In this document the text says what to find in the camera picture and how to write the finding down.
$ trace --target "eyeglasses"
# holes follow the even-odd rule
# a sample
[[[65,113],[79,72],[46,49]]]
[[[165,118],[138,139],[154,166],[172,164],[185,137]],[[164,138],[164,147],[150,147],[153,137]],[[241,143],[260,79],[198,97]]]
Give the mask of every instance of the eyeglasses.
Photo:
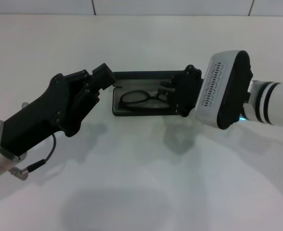
[[[155,100],[157,103],[151,104],[149,107],[147,102]],[[170,101],[166,97],[166,90],[159,89],[155,96],[151,96],[148,92],[144,90],[133,90],[123,94],[119,100],[119,106],[123,108],[130,109],[132,111],[166,111],[171,110]]]

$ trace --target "white wall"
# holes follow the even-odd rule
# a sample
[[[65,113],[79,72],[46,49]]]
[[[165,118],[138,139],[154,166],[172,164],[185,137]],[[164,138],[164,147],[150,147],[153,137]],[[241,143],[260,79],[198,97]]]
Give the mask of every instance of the white wall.
[[[94,0],[98,15],[248,15],[252,0]]]
[[[255,0],[251,15],[283,16],[283,0]]]
[[[0,0],[0,13],[93,14],[91,0]]]
[[[93,0],[97,15],[283,16],[283,0]],[[0,0],[0,13],[93,15],[91,0]]]

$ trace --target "white tabletop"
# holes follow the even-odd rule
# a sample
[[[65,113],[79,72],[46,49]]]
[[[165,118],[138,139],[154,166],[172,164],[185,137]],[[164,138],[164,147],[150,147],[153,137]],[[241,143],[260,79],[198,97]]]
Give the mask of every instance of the white tabletop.
[[[0,15],[0,119],[57,73],[102,63],[205,73],[226,50],[249,53],[254,79],[283,82],[279,17]],[[112,95],[101,92],[76,136],[57,134],[54,155],[27,181],[0,177],[0,231],[283,231],[283,128],[115,117]]]

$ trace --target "black cable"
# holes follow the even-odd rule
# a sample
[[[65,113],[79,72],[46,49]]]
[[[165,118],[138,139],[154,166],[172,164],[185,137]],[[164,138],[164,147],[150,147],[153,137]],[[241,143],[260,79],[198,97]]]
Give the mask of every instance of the black cable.
[[[42,165],[44,165],[49,158],[51,157],[51,155],[54,153],[55,148],[56,148],[56,137],[54,134],[51,135],[53,137],[53,147],[51,148],[50,153],[48,154],[48,156],[45,159],[39,160],[31,165],[29,165],[27,167],[28,172],[33,172],[34,170],[38,169],[39,167],[41,167]]]
[[[56,140],[55,134],[52,134],[51,136],[53,137],[53,147],[51,148],[49,155],[45,158],[45,163],[50,159],[51,155],[54,153],[55,148],[56,148],[57,140]]]

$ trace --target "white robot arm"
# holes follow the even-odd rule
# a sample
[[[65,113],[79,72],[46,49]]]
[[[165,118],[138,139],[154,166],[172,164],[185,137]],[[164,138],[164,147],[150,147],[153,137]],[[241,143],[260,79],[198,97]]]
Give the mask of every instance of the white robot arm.
[[[226,129],[240,117],[283,126],[283,83],[252,81],[245,51],[212,56],[195,107],[196,119]]]

